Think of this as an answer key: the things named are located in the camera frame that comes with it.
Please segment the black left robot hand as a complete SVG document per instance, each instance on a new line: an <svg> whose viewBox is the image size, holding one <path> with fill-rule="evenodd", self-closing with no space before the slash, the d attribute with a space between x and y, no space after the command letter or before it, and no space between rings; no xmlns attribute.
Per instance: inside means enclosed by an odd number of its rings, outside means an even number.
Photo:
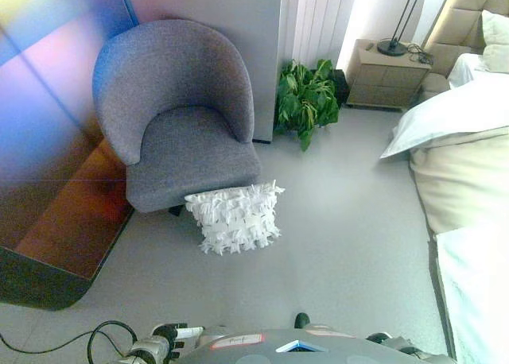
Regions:
<svg viewBox="0 0 509 364"><path fill-rule="evenodd" d="M156 326L152 330L152 336L162 337L168 346L166 358L178 358L179 352L185 346L185 340L196 338L204 331L204 327L189 327L187 323L166 323Z"/></svg>

